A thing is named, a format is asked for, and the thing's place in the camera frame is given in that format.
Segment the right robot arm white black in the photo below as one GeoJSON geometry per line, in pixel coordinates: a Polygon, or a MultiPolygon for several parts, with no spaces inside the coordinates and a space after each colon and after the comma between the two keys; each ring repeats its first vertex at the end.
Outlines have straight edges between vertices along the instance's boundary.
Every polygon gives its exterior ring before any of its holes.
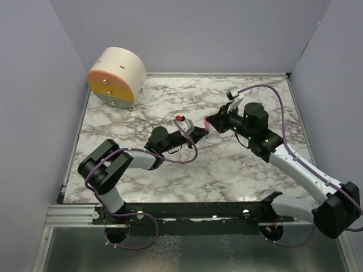
{"type": "Polygon", "coordinates": [[[269,129],[268,113],[260,103],[245,105],[242,116],[238,107],[227,103],[205,121],[219,133],[232,130],[246,138],[253,154],[282,170],[313,198],[308,201],[272,194],[260,208],[264,220],[272,222],[279,216],[295,217],[314,223],[322,234],[335,239],[360,217],[359,188],[352,182],[343,184],[299,156],[281,136],[269,129]]]}

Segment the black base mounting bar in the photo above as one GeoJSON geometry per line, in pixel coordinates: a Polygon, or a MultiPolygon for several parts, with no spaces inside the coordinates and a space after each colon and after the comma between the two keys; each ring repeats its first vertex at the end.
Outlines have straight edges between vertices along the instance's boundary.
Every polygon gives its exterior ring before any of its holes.
{"type": "Polygon", "coordinates": [[[127,203],[116,215],[95,207],[93,225],[132,236],[258,235],[259,226],[292,222],[266,201],[127,203]]]}

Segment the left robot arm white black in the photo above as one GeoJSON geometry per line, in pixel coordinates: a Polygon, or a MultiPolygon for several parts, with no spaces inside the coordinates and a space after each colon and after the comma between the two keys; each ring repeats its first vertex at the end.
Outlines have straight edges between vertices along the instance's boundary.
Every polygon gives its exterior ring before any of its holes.
{"type": "Polygon", "coordinates": [[[107,139],[79,164],[77,171],[107,208],[107,219],[117,224],[125,217],[125,201],[116,188],[124,172],[127,169],[155,170],[166,161],[163,153],[170,153],[184,144],[191,148],[208,133],[204,128],[196,127],[186,138],[180,130],[169,133],[165,127],[158,126],[142,149],[120,147],[114,140],[107,139]]]}

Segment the pink strap keyring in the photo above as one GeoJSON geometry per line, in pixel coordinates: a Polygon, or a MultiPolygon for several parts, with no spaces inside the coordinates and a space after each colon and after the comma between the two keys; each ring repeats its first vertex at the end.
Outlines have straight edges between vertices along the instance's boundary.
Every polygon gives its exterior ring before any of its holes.
{"type": "Polygon", "coordinates": [[[206,131],[209,131],[210,130],[210,123],[206,120],[207,117],[208,117],[207,115],[204,116],[204,128],[205,128],[206,131]]]}

